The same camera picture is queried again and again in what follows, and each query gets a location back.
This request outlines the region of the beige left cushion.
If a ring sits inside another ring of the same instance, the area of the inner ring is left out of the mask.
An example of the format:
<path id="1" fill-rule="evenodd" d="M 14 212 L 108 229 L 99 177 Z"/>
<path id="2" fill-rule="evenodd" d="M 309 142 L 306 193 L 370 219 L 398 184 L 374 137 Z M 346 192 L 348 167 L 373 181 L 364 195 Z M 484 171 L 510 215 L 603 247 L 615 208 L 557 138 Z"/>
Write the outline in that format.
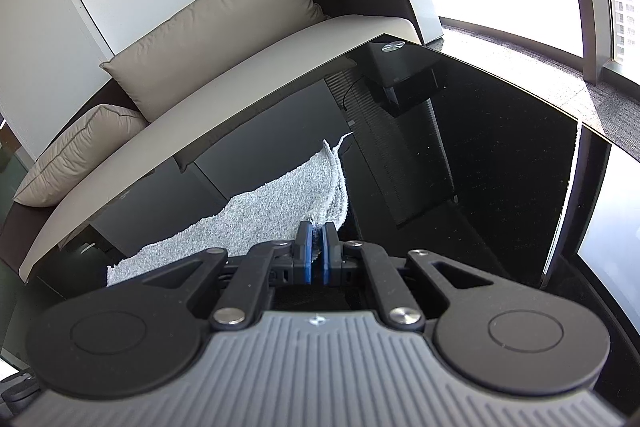
<path id="1" fill-rule="evenodd" d="M 146 127 L 135 110 L 100 104 L 63 131 L 36 160 L 13 196 L 27 207 L 50 207 Z"/>

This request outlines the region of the beige and brown sofa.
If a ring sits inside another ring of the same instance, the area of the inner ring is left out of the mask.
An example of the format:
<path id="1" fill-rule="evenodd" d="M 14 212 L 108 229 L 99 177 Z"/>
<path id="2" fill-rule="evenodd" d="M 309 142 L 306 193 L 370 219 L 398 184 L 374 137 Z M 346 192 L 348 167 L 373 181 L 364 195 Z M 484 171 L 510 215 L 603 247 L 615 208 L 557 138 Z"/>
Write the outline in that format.
<path id="1" fill-rule="evenodd" d="M 104 64 L 110 81 L 67 121 L 14 195 L 1 259 L 28 277 L 93 213 L 171 156 L 193 157 L 277 101 L 320 43 L 421 31 L 410 0 L 195 0 Z"/>

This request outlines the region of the beige large back cushion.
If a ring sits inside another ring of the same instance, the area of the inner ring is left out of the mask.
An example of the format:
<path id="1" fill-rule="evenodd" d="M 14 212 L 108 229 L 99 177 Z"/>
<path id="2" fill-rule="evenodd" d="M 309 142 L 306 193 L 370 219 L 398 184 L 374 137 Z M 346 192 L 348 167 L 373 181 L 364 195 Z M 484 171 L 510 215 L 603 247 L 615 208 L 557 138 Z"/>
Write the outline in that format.
<path id="1" fill-rule="evenodd" d="M 195 0 L 101 68 L 154 121 L 247 58 L 325 19 L 314 0 Z"/>

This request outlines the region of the grey terry towel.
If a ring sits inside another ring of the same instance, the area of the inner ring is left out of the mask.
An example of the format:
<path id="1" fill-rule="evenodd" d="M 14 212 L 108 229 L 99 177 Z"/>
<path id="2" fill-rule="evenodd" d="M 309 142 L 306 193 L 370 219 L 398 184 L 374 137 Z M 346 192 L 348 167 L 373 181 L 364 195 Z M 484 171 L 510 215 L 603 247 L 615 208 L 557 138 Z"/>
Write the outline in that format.
<path id="1" fill-rule="evenodd" d="M 349 202 L 340 150 L 338 144 L 323 142 L 317 153 L 280 178 L 231 197 L 215 216 L 146 245 L 108 269 L 107 285 L 122 283 L 212 247 L 224 248 L 229 256 L 239 257 L 259 243 L 292 241 L 303 221 L 310 222 L 314 231 L 329 222 L 341 228 Z"/>

